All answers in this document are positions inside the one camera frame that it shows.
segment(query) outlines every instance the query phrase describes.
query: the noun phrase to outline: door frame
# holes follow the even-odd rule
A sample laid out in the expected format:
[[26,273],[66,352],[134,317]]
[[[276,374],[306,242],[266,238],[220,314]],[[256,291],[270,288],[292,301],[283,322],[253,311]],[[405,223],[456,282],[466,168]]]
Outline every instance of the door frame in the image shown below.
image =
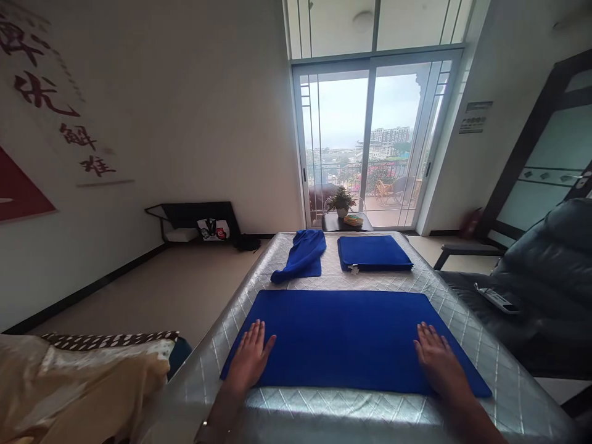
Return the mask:
[[[561,109],[583,106],[587,103],[592,104],[592,86],[579,89],[575,94],[565,92],[574,75],[588,70],[592,70],[592,49],[554,65],[483,211],[475,229],[476,238],[489,243],[494,242],[487,237],[491,230],[514,240],[518,240],[524,234],[524,230],[500,222],[497,217],[520,178],[522,170],[526,167],[528,158],[534,151],[553,113]],[[591,168],[592,163],[588,166],[587,171]],[[581,189],[576,190],[574,185],[564,200],[586,197],[591,189],[592,179],[588,180]]]
[[[298,155],[300,157],[300,168],[302,174],[302,189],[303,189],[303,205],[305,209],[305,219],[306,219],[306,226],[308,228],[310,224],[310,203],[309,203],[309,192],[308,192],[308,177],[309,173],[307,171],[307,163],[306,163],[306,145],[305,145],[305,136],[304,136],[304,121],[303,121],[303,112],[302,112],[302,92],[300,86],[300,76],[302,75],[318,75],[318,74],[328,74],[328,73],[340,73],[340,72],[352,72],[352,71],[368,71],[368,91],[366,97],[366,111],[365,111],[365,122],[364,122],[364,139],[363,139],[363,148],[362,148],[362,160],[361,160],[361,171],[362,177],[360,182],[360,195],[364,195],[366,193],[366,172],[368,170],[368,157],[370,152],[370,136],[371,136],[371,126],[372,126],[372,114],[373,114],[373,105],[374,105],[374,85],[376,83],[376,70],[380,67],[391,67],[391,66],[398,66],[398,65],[411,65],[411,64],[419,64],[419,63],[428,63],[428,62],[439,62],[444,60],[451,61],[450,73],[448,75],[448,81],[446,83],[446,89],[444,95],[442,97],[442,104],[440,106],[440,113],[438,115],[438,120],[436,122],[436,127],[434,130],[434,136],[431,140],[431,145],[429,147],[430,152],[427,159],[427,165],[425,172],[422,177],[422,185],[420,188],[419,195],[417,197],[416,202],[416,211],[414,212],[413,221],[411,226],[391,226],[391,227],[375,227],[377,231],[394,231],[394,230],[414,230],[417,224],[417,219],[419,217],[419,209],[421,207],[421,203],[423,200],[423,196],[425,194],[427,183],[430,178],[430,171],[431,171],[431,164],[434,161],[434,157],[436,154],[436,147],[438,146],[438,141],[440,139],[440,135],[442,132],[442,126],[444,121],[444,116],[448,110],[448,106],[451,101],[452,97],[452,90],[454,88],[454,84],[457,79],[458,75],[458,67],[461,61],[461,57],[463,56],[463,49],[461,47],[455,47],[450,49],[438,49],[434,51],[423,51],[422,48],[418,48],[417,52],[406,52],[404,54],[389,54],[389,55],[377,55],[371,54],[367,57],[360,57],[354,60],[347,60],[347,61],[334,61],[334,62],[312,62],[306,64],[295,64],[292,66],[292,76],[293,76],[293,85],[294,85],[294,98],[295,98],[295,106],[296,106],[296,127],[297,127],[297,136],[298,136]],[[425,114],[427,113],[427,121],[426,125],[429,127],[430,117],[431,117],[431,104],[434,100],[434,95],[432,94],[428,98],[429,94],[425,94],[423,97],[422,102],[419,104],[418,113],[420,118],[418,119],[417,123],[424,121]],[[429,100],[430,106],[424,107],[426,104],[426,100]],[[424,146],[423,143],[425,138],[427,137],[426,134],[422,137],[422,145],[421,149],[423,150]],[[413,145],[411,149],[411,153],[413,154],[413,150],[416,146],[417,137],[414,134]]]

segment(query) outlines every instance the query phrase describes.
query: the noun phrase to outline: potted plant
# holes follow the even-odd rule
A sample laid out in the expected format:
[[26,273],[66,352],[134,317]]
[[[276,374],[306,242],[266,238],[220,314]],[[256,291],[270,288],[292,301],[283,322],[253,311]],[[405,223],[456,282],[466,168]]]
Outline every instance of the potted plant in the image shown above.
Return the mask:
[[356,205],[356,200],[342,186],[337,188],[337,193],[327,202],[329,211],[337,210],[337,216],[344,218],[350,208]]

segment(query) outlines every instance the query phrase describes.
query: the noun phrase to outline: finger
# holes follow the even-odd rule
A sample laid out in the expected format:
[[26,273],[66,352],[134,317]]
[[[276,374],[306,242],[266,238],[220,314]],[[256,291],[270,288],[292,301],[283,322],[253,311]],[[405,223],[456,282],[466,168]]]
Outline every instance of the finger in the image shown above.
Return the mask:
[[426,358],[424,356],[424,349],[421,347],[421,344],[419,343],[419,341],[413,340],[413,343],[415,344],[415,351],[417,353],[417,358],[419,359],[419,363],[421,365],[424,365],[426,363]]
[[271,349],[273,348],[273,345],[276,343],[277,338],[277,336],[273,335],[269,338],[267,344],[265,344],[265,349],[263,350],[263,354],[261,355],[263,362],[267,362],[267,358],[269,358],[269,354],[271,353]]
[[245,343],[245,338],[246,337],[247,337],[247,332],[244,332],[243,335],[242,335],[242,338],[240,340],[239,348],[236,349],[236,352],[237,353],[242,350],[242,346]]
[[263,349],[263,341],[265,340],[265,322],[261,321],[259,326],[259,334],[257,335],[257,346]]
[[249,343],[255,344],[257,342],[257,338],[259,337],[259,328],[261,327],[261,321],[258,319],[255,321],[255,327],[253,328],[253,332],[251,333],[251,338],[249,338]]
[[423,347],[430,345],[427,341],[426,334],[424,333],[424,328],[420,324],[417,324],[417,336],[419,337],[419,343]]
[[434,340],[432,338],[432,332],[427,327],[427,324],[425,322],[421,323],[421,331],[424,335],[424,341],[421,342],[422,347],[425,347],[426,345],[434,345]]
[[440,339],[440,335],[438,335],[438,332],[436,331],[436,327],[430,326],[430,333],[432,334],[434,344],[440,348],[444,348],[444,344],[442,343],[442,339]]
[[452,351],[452,348],[450,347],[450,344],[448,343],[448,339],[446,339],[444,336],[440,336],[440,337],[442,338],[442,344],[444,344],[444,348],[448,352],[452,353],[453,351]]
[[251,335],[253,334],[254,328],[255,328],[255,323],[252,323],[251,328],[249,329],[249,332],[247,333],[247,337],[245,338],[245,344],[248,344],[249,341],[251,340]]

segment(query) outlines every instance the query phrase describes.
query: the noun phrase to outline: wall sign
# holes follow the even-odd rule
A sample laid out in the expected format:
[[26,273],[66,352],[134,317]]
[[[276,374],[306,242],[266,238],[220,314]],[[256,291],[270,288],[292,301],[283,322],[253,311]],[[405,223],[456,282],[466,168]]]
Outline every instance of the wall sign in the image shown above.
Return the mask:
[[23,101],[77,186],[132,181],[86,117],[86,99],[54,47],[51,23],[11,2],[0,3],[0,76]]
[[493,102],[470,102],[462,118],[459,134],[482,133]]

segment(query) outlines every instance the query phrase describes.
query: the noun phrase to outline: balcony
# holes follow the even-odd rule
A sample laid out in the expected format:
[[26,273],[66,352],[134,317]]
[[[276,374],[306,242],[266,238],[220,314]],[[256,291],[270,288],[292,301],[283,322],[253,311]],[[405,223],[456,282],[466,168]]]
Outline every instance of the balcony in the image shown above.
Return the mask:
[[[422,181],[408,176],[406,170],[407,160],[369,162],[364,203],[374,227],[412,226]],[[313,227],[320,227],[323,204],[338,186],[360,196],[361,164],[328,164],[314,171],[314,178],[309,179],[310,218]]]

